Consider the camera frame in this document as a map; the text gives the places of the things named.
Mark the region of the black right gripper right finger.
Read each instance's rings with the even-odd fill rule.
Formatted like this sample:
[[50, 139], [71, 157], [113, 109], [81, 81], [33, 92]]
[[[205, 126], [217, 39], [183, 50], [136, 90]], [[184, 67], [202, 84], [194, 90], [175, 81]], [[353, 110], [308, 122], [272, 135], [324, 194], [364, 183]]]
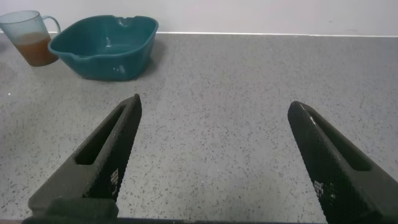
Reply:
[[289, 124], [328, 223], [397, 223], [397, 181], [309, 105]]

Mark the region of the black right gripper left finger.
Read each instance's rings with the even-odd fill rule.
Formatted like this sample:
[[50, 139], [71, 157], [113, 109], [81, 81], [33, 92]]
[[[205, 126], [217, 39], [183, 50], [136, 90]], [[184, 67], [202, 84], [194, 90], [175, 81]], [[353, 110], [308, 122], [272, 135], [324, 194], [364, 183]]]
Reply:
[[43, 214], [56, 199], [116, 201], [141, 116], [138, 94], [120, 102], [30, 197], [32, 213]]

